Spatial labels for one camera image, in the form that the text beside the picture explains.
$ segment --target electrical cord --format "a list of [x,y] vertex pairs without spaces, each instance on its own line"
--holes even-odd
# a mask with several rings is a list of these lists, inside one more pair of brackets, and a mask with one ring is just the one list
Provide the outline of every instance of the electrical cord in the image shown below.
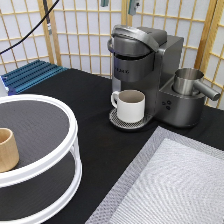
[[46,13],[46,15],[41,19],[41,21],[22,39],[20,40],[18,43],[14,44],[13,46],[5,49],[4,51],[0,52],[0,55],[4,54],[5,52],[11,50],[12,48],[16,47],[17,45],[21,44],[24,40],[26,40],[26,38],[33,33],[34,30],[36,30],[38,28],[38,26],[40,26],[41,23],[43,23],[43,21],[47,18],[47,16],[50,14],[50,12],[53,10],[53,8],[58,4],[60,0],[57,0],[52,7],[49,9],[49,11]]

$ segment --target black tabletop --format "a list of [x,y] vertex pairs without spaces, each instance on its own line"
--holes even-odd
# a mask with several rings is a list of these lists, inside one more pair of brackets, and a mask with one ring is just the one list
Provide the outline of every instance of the black tabletop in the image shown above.
[[81,184],[69,204],[47,224],[85,223],[158,126],[224,150],[224,111],[204,107],[200,123],[191,129],[153,120],[139,132],[125,133],[109,122],[111,91],[111,80],[70,69],[23,92],[63,101],[78,121]]

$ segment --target wooden tumbler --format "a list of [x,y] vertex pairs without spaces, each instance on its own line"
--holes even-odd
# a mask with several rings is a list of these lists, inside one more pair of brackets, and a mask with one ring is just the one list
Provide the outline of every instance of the wooden tumbler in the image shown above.
[[19,162],[19,152],[13,132],[0,128],[0,173],[11,170]]

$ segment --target white ceramic cup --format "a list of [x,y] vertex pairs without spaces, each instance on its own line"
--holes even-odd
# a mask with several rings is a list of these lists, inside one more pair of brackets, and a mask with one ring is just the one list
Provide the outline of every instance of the white ceramic cup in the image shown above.
[[142,92],[137,90],[115,91],[111,95],[111,103],[117,108],[117,117],[121,121],[135,123],[144,117],[145,95]]

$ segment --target gray mesh mat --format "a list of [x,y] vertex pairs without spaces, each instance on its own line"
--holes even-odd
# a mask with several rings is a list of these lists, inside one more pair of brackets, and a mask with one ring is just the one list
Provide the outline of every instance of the gray mesh mat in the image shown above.
[[110,223],[223,223],[223,170],[223,160],[165,139]]
[[139,177],[140,173],[146,167],[149,160],[152,158],[155,151],[165,138],[224,160],[224,153],[222,151],[158,127],[139,154],[115,183],[110,192],[106,195],[95,212],[87,220],[86,224],[109,223],[113,213],[116,211],[134,182]]
[[74,175],[75,161],[68,153],[37,177],[0,188],[0,222],[25,218],[47,208],[65,193]]
[[14,169],[29,165],[58,147],[69,130],[67,115],[60,108],[40,101],[0,104],[0,128],[13,131],[20,160]]

